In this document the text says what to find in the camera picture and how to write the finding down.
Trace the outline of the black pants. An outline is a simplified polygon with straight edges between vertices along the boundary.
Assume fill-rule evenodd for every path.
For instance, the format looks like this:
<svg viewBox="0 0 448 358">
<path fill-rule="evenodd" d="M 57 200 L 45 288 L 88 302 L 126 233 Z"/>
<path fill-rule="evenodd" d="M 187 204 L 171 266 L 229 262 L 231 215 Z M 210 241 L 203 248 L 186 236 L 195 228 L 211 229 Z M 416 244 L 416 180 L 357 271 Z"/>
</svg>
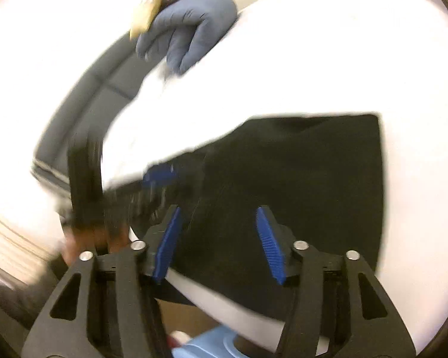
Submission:
<svg viewBox="0 0 448 358">
<path fill-rule="evenodd" d="M 292 292 L 269 270 L 256 210 L 318 250 L 360 252 L 375 266 L 383 230 L 383 161 L 372 114 L 259 118 L 157 165 L 170 182 L 133 222 L 143 237 L 167 207 L 183 214 L 171 267 L 269 318 L 283 320 Z"/>
</svg>

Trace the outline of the light blue plastic stool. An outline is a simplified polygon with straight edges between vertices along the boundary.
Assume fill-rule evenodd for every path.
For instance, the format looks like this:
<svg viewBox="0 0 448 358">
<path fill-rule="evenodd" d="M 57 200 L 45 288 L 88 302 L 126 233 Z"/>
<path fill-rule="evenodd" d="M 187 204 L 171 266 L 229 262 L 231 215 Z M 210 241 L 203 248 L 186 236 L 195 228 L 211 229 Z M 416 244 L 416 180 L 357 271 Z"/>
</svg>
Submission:
<svg viewBox="0 0 448 358">
<path fill-rule="evenodd" d="M 254 353 L 256 346 L 226 326 L 216 326 L 187 343 L 173 348 L 175 358 L 240 358 Z"/>
</svg>

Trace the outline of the dark grey sofa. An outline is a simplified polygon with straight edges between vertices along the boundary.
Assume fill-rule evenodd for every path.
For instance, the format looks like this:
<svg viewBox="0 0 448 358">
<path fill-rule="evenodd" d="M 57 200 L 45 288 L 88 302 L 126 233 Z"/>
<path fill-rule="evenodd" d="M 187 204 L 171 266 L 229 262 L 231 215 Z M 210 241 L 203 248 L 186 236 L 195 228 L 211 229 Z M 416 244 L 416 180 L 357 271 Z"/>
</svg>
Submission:
<svg viewBox="0 0 448 358">
<path fill-rule="evenodd" d="M 74 137 L 107 133 L 156 66 L 136 55 L 128 34 L 113 43 L 80 77 L 51 118 L 34 152 L 31 173 L 49 192 L 69 197 L 67 151 Z"/>
</svg>

